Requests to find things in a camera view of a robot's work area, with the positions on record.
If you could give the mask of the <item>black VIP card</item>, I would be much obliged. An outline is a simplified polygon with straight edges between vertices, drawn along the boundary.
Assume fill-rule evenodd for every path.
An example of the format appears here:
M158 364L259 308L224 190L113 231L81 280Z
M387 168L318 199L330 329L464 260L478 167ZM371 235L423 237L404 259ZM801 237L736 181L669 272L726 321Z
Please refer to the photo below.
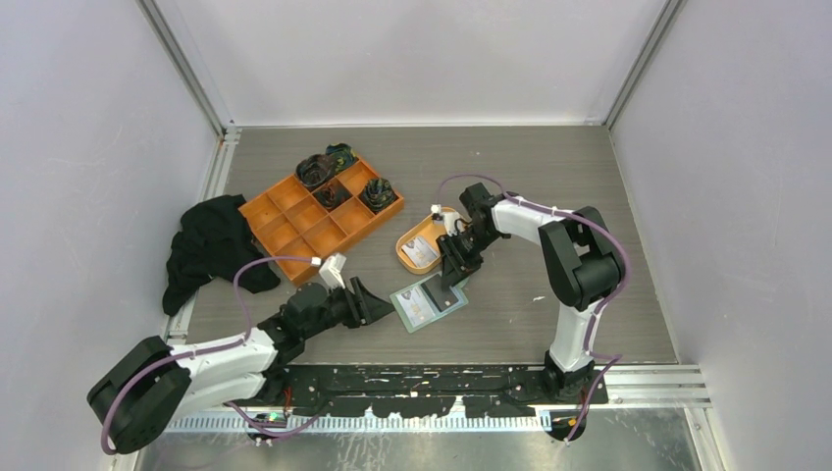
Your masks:
M442 286L441 274L432 275L422 282L420 287L440 313L451 309L461 301L461 298L452 288L444 288Z

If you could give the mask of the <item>silver VIP diamond card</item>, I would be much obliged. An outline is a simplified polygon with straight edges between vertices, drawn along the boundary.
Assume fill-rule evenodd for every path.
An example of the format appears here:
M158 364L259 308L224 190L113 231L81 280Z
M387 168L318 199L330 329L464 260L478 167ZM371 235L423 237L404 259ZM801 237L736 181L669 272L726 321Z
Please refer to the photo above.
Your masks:
M416 235L401 246L402 252L416 268L429 267L439 259L439 253L422 235Z

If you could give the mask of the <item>green card holder wallet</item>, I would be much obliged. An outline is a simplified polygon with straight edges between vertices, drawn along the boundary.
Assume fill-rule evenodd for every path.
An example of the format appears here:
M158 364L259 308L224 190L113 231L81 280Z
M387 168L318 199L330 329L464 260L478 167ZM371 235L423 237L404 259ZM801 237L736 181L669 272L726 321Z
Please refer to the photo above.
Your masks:
M408 334L437 322L469 303L467 280L442 288L442 274L434 273L390 295L390 302Z

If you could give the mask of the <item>white printed card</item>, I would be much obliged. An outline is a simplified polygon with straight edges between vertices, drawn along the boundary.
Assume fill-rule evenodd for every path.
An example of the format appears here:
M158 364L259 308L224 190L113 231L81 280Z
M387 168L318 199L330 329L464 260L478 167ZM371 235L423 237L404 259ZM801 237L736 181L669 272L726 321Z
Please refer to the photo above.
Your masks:
M421 288L408 289L399 293L395 298L413 329L434 319L435 313L432 304Z

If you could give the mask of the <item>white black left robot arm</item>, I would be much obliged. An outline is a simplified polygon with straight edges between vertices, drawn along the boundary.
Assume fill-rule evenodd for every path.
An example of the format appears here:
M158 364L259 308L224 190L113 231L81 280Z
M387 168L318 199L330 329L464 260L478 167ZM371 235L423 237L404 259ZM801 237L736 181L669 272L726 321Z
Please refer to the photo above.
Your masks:
M286 366L311 338L337 326L367 327L394 310L360 279L345 288L307 283L249 333L196 344L140 341L87 393L109 454L150 445L173 421L222 405L272 405L286 392Z

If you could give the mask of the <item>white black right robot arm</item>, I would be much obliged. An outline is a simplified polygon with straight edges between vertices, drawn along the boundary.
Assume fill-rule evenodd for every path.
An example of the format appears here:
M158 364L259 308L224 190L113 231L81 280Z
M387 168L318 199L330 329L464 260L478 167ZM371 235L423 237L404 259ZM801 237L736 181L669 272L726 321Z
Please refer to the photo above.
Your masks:
M606 304L625 286L629 258L606 228L599 211L586 206L561 210L516 193L492 194L481 183L465 188L459 200L468 220L431 207L446 233L437 239L441 286L463 282L484 262L482 253L500 238L520 237L537 245L549 285L559 302L555 337L545 355L542 388L556 402L571 401L592 376L595 328Z

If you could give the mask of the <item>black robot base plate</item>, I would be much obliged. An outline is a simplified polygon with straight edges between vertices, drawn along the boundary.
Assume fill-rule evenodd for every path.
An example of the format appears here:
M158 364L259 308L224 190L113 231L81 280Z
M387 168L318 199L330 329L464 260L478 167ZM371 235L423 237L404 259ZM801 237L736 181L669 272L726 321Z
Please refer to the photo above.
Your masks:
M238 406L286 406L301 415L405 419L450 414L468 418L531 417L539 406L581 408L608 401L594 375L559 389L539 365L289 365L266 376L263 390Z

